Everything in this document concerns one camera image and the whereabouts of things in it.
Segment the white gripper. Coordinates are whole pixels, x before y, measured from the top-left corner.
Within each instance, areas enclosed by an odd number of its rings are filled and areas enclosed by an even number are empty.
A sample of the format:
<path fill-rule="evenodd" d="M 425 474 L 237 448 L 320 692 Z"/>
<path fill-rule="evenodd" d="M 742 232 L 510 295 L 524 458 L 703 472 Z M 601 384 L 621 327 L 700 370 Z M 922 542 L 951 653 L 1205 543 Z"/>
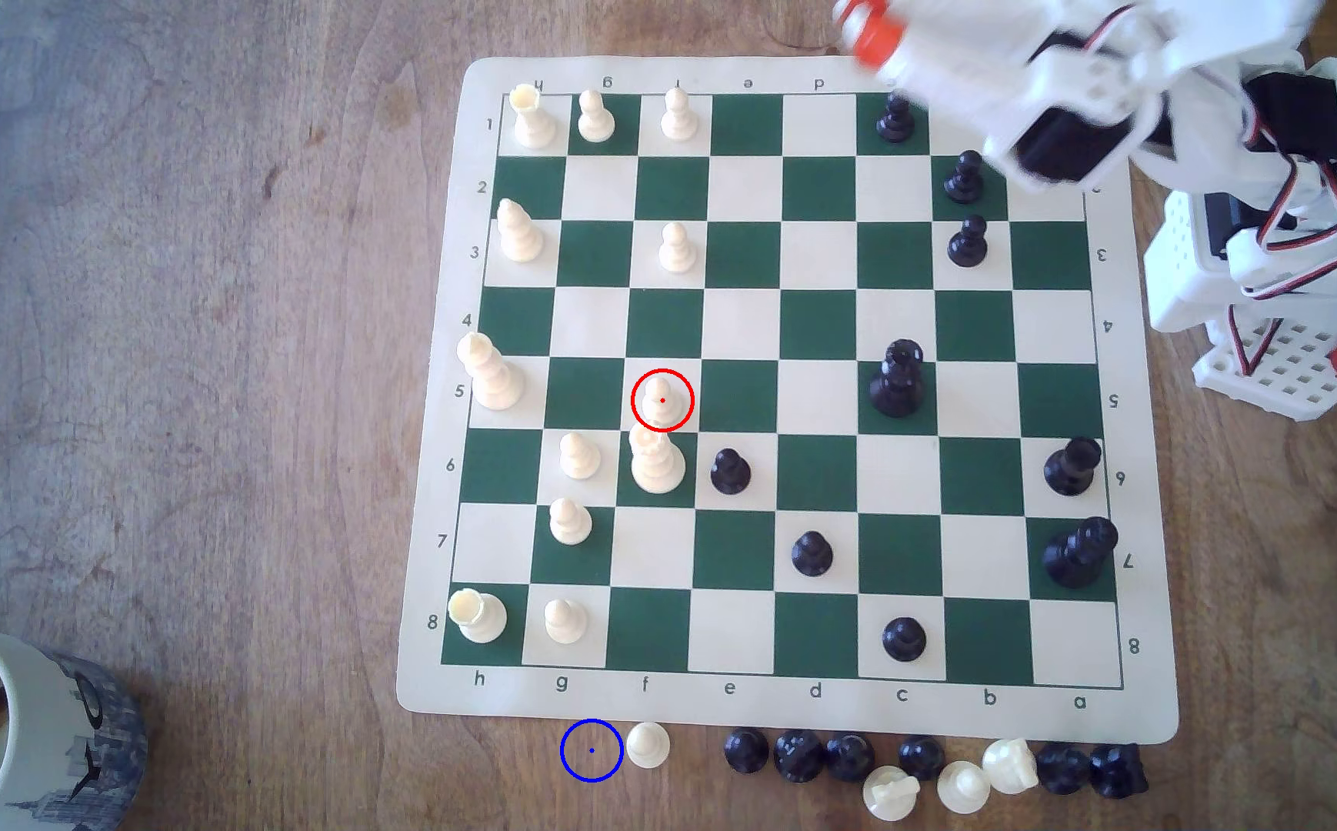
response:
<path fill-rule="evenodd" d="M 1005 172 L 1084 182 L 1169 159 L 1169 94 L 1132 64 L 1159 49 L 1152 1 L 836 1 L 840 40 L 902 96 L 985 140 Z M 910 33 L 862 33 L 870 21 Z"/>

